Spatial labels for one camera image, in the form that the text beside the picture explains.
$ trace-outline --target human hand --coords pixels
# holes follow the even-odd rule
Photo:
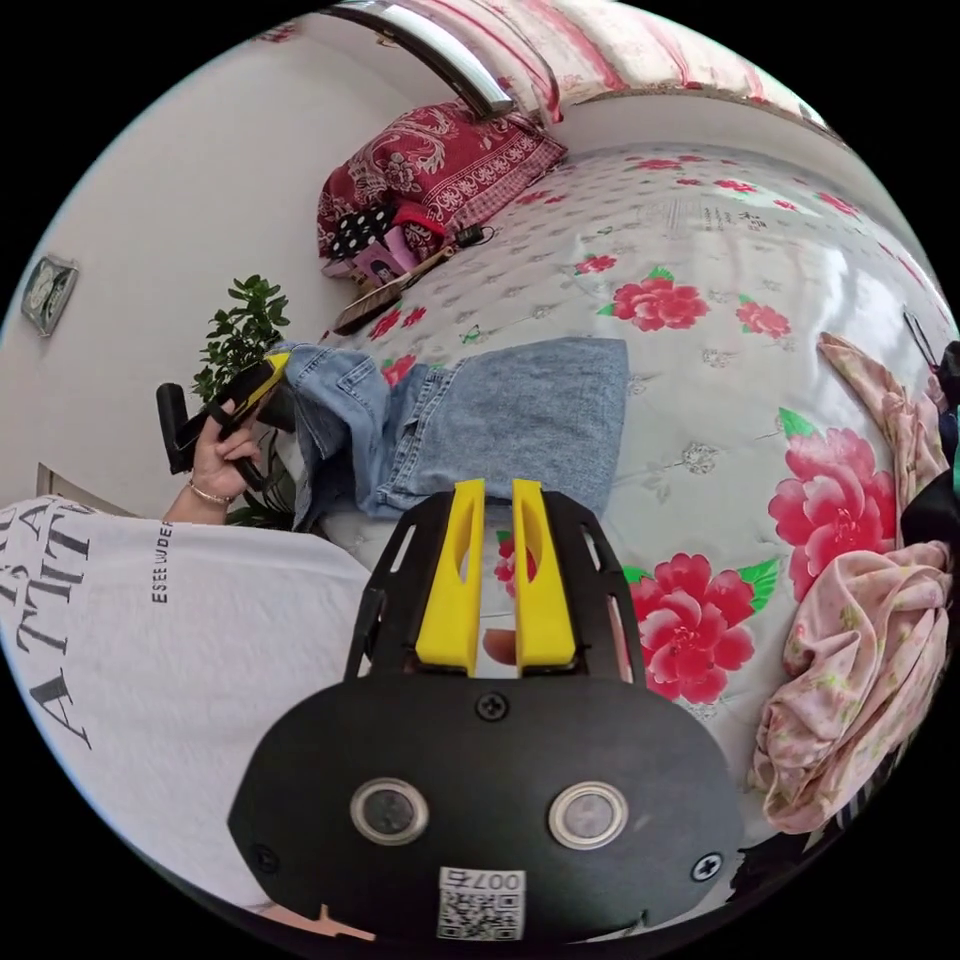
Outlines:
[[[230,413],[234,406],[234,402],[228,400],[223,405],[224,413]],[[207,418],[197,438],[191,477],[193,485],[201,493],[235,500],[247,489],[247,482],[240,476],[234,463],[243,457],[249,457],[255,464],[260,463],[260,448],[253,439],[253,423],[258,412],[259,406],[223,442],[220,441],[220,424],[213,417]]]

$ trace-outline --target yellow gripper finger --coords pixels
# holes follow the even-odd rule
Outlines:
[[[484,496],[483,480],[467,480],[454,489],[416,646],[422,664],[465,670],[470,677],[476,673],[480,631]],[[466,573],[461,575],[468,554]]]
[[[517,668],[566,667],[576,655],[567,595],[539,483],[513,481]],[[530,579],[527,550],[536,573]]]

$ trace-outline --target pink curtain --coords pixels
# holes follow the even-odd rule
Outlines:
[[[796,94],[726,47],[614,0],[399,2],[460,40],[521,109],[554,123],[565,108],[603,95],[708,89],[822,124]]]

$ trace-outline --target wrist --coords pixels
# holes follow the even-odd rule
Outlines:
[[[224,511],[229,509],[233,501],[236,500],[236,497],[222,497],[215,493],[210,493],[207,491],[202,483],[196,483],[196,481],[191,477],[187,481],[187,489],[194,495],[194,497],[205,504],[208,504],[211,507],[221,507]]]
[[[197,496],[189,484],[180,491],[163,518],[167,523],[202,523],[222,526],[227,520],[229,503],[212,503]]]

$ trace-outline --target bracelet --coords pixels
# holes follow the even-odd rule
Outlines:
[[[187,481],[187,486],[201,499],[206,500],[207,503],[215,503],[219,507],[229,507],[231,503],[236,499],[235,497],[217,497],[212,493],[205,493],[198,486],[196,486],[193,480]]]

